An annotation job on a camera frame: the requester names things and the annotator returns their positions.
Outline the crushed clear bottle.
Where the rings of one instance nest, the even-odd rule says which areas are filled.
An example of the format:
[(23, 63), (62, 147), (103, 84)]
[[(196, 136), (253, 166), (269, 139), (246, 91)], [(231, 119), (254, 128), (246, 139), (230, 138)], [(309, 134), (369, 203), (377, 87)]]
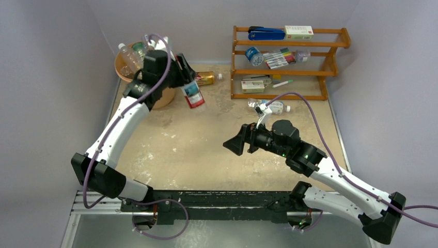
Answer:
[(135, 74), (142, 68), (142, 60), (139, 55), (129, 46), (124, 43), (118, 45), (119, 53), (123, 60), (126, 62), (127, 66)]

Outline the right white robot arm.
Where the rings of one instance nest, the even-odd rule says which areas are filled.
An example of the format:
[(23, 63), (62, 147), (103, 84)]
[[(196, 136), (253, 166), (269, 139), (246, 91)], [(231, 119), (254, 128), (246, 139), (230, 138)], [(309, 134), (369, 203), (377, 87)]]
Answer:
[(249, 153), (263, 149), (284, 157), (292, 171), (336, 191), (333, 194), (300, 182), (290, 196), (294, 209), (308, 207), (336, 214), (360, 226), (376, 242), (391, 243), (401, 220), (399, 211), (405, 207), (404, 195), (379, 190), (345, 169), (337, 168), (333, 158), (301, 140), (299, 130), (288, 120), (274, 122), (271, 130), (256, 123), (243, 124), (237, 135), (225, 141), (223, 146), (240, 156), (245, 144), (249, 144)]

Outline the white blue label bottle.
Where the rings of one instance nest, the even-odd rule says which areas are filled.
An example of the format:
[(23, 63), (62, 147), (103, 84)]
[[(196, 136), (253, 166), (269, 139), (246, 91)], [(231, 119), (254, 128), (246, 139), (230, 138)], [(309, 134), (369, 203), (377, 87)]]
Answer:
[[(262, 99), (253, 99), (250, 98), (248, 99), (248, 106), (254, 108), (257, 105), (261, 105), (261, 104), (267, 104), (269, 102), (269, 100), (262, 100)], [(274, 101), (273, 103), (271, 103), (268, 108), (273, 112), (273, 114), (275, 115), (280, 115), (282, 113), (288, 113), (291, 111), (291, 107), (284, 104), (281, 101)]]

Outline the red gold tea bottle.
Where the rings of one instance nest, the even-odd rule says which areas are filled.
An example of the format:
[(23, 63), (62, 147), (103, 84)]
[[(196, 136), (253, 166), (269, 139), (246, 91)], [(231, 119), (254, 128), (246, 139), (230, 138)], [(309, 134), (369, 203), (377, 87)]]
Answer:
[(197, 72), (195, 77), (198, 86), (213, 85), (222, 79), (223, 75), (221, 73), (216, 73), (213, 71)]

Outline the green tea bottle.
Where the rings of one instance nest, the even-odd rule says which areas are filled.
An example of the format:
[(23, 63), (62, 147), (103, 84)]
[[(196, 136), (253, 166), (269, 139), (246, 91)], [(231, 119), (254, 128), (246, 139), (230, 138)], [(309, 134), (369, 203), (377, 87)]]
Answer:
[(140, 41), (132, 44), (132, 49), (139, 56), (141, 61), (143, 61), (145, 55), (147, 54), (147, 46)]

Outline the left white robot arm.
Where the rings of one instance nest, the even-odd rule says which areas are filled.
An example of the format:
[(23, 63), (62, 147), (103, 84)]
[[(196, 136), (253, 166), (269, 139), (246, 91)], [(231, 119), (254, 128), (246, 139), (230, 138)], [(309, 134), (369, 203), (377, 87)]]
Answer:
[(153, 207), (153, 188), (117, 171), (118, 160), (136, 127), (161, 99), (163, 90), (188, 85), (195, 76), (182, 53), (147, 53), (144, 67), (126, 85), (119, 107), (103, 133), (86, 152), (76, 153), (71, 159), (84, 190), (108, 198), (128, 198), (140, 211)]

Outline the red white label bottle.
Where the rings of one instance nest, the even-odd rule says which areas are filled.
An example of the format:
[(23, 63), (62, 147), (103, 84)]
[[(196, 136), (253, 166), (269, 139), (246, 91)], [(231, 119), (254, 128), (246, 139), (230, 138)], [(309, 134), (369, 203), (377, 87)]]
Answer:
[(200, 113), (207, 109), (207, 104), (195, 80), (182, 86), (181, 90), (191, 110)]

